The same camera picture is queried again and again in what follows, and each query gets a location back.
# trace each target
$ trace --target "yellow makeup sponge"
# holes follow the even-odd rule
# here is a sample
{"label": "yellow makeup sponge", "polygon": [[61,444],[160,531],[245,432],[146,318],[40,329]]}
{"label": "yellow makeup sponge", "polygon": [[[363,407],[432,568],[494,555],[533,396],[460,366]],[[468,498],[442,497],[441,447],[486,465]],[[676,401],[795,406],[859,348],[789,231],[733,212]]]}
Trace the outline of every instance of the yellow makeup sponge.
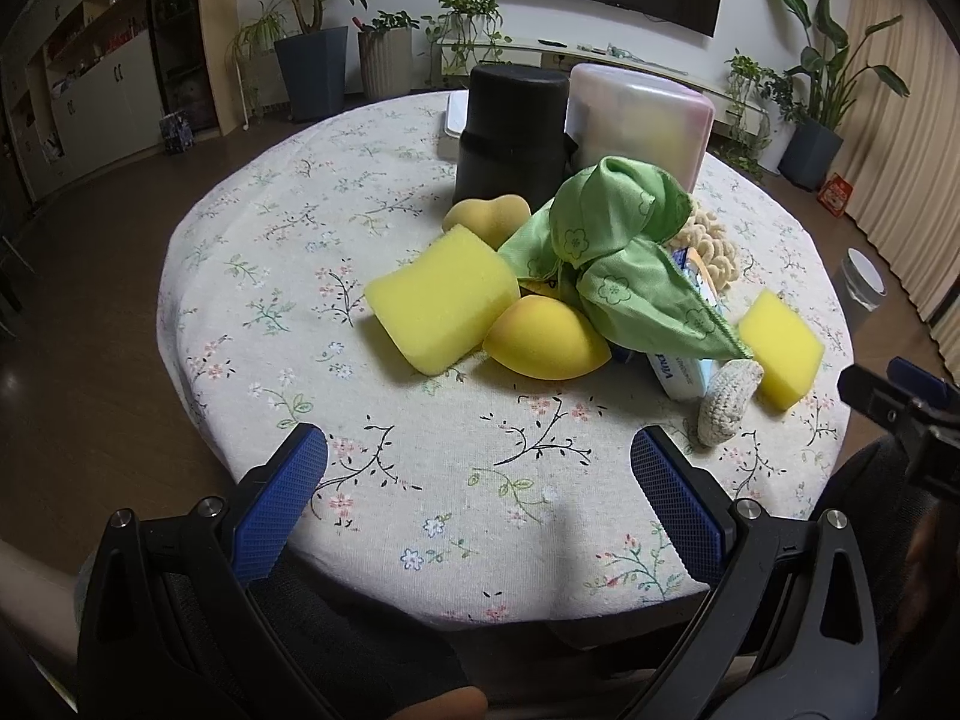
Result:
{"label": "yellow makeup sponge", "polygon": [[530,218],[530,206],[519,194],[493,200],[461,200],[443,217],[443,232],[462,224],[491,248],[499,248]]}
{"label": "yellow makeup sponge", "polygon": [[491,247],[457,226],[411,264],[373,279],[364,297],[407,362],[436,376],[483,341],[520,287]]}
{"label": "yellow makeup sponge", "polygon": [[737,328],[763,367],[760,393],[785,412],[813,386],[824,345],[770,290],[760,293]]}
{"label": "yellow makeup sponge", "polygon": [[575,379],[610,360],[610,347],[587,318],[566,303],[526,295],[493,322],[484,351],[531,379]]}

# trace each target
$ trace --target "green cloth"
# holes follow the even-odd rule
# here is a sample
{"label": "green cloth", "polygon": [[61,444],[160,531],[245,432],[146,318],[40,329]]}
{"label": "green cloth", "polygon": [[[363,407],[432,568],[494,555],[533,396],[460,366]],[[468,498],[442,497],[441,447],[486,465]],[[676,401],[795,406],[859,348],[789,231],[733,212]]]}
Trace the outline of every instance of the green cloth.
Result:
{"label": "green cloth", "polygon": [[581,310],[609,341],[697,360],[750,358],[661,246],[690,215],[690,195],[665,170],[605,157],[499,250],[520,284]]}

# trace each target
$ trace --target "black lid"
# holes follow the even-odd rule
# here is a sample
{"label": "black lid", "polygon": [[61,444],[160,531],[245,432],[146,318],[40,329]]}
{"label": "black lid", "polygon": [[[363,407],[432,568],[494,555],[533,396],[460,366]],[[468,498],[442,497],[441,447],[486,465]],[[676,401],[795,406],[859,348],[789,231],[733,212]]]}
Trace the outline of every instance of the black lid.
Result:
{"label": "black lid", "polygon": [[563,141],[570,81],[554,70],[525,65],[477,65],[470,73],[470,135],[517,146]]}

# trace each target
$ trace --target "white tablecloth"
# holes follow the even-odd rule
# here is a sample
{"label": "white tablecloth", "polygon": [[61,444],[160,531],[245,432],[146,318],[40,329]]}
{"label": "white tablecloth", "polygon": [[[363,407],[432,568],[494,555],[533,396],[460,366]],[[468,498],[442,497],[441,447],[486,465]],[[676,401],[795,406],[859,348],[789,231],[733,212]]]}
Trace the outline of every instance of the white tablecloth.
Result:
{"label": "white tablecloth", "polygon": [[157,317],[184,407],[237,479],[297,422],[322,427],[328,470],[291,545],[427,623],[578,618],[697,591],[632,478],[632,436],[664,424],[734,497],[808,515],[843,440],[836,377],[853,360],[813,241],[707,156],[695,194],[743,251],[744,277],[723,298],[731,318],[765,285],[827,346],[803,401],[786,415],[751,405],[716,450],[696,445],[695,408],[669,401],[645,360],[544,383],[477,352],[425,378],[363,288],[440,234],[455,172],[438,156],[445,100],[316,124],[186,215]]}

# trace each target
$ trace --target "red package on floor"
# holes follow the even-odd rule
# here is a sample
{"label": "red package on floor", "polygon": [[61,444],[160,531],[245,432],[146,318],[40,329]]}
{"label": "red package on floor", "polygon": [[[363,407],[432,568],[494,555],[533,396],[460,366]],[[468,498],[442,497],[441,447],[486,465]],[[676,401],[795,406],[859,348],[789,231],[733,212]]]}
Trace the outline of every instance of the red package on floor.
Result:
{"label": "red package on floor", "polygon": [[847,203],[850,202],[851,194],[853,194],[853,186],[844,181],[838,173],[834,173],[820,190],[817,199],[830,213],[841,217]]}

